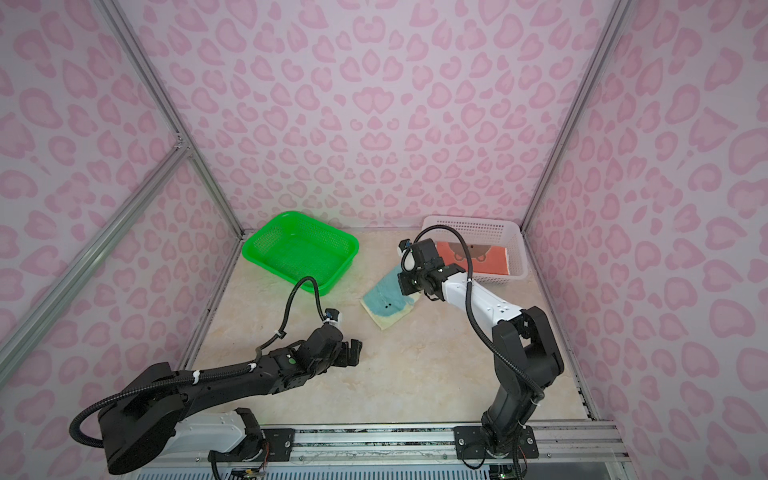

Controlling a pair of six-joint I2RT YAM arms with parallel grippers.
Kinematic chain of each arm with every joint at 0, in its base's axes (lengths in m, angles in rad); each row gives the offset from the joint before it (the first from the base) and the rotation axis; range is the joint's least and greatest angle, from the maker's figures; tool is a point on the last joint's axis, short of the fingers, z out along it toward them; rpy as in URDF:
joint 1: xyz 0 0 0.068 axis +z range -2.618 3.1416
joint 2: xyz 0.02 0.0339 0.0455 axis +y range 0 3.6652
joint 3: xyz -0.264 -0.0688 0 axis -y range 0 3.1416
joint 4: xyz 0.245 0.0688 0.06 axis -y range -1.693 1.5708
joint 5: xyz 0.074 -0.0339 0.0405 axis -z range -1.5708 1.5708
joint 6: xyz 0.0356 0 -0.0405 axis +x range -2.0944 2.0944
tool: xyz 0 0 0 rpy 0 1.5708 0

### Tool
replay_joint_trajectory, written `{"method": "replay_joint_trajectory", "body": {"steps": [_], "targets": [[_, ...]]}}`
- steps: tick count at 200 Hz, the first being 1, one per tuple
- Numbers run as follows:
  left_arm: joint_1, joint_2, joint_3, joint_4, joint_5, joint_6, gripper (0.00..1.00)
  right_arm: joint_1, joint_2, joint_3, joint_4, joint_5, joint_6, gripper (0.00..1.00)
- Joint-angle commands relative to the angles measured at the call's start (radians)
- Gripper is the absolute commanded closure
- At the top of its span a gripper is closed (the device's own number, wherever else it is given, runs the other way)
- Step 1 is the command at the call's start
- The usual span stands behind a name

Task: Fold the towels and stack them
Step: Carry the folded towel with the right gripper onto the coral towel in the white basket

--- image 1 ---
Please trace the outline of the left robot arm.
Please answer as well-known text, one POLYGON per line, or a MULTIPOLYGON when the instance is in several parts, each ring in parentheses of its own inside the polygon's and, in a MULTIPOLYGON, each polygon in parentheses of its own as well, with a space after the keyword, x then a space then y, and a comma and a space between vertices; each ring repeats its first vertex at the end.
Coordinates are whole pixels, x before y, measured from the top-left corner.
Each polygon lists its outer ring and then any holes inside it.
POLYGON ((176 425, 210 408, 303 386, 330 368, 359 364, 363 343, 346 340, 326 323, 308 339, 262 353, 256 359, 207 370, 148 367, 97 409, 108 472, 137 470, 158 457, 176 425))

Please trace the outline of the green plastic basket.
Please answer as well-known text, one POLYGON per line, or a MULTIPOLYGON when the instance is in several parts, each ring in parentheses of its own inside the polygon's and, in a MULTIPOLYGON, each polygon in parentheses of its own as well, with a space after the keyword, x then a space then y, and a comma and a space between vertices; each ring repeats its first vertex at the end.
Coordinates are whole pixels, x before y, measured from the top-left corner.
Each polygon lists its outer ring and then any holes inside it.
POLYGON ((351 267, 359 240, 300 212, 281 213, 251 235, 242 256, 277 277, 296 283, 313 277, 328 294, 351 267))

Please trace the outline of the red brown towel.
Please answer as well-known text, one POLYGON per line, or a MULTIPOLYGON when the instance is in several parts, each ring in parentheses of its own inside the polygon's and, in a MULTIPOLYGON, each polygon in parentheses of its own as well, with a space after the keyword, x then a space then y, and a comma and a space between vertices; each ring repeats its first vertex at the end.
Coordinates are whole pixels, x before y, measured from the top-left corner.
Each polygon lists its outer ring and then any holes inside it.
MULTIPOLYGON (((438 241, 438 254, 446 265, 457 264, 467 270, 468 260, 460 243, 438 241)), ((475 274, 509 275, 508 251, 494 245, 468 245, 475 274)))

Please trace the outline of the light green towel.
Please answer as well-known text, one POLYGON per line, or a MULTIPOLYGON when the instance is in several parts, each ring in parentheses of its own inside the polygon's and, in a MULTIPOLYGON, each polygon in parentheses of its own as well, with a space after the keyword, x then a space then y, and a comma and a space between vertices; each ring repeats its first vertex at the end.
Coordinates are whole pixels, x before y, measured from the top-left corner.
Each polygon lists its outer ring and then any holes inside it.
POLYGON ((422 297, 420 292, 403 295, 398 282, 398 274, 402 272, 400 260, 374 287, 361 299, 361 305, 373 320, 384 331, 408 315, 422 297))

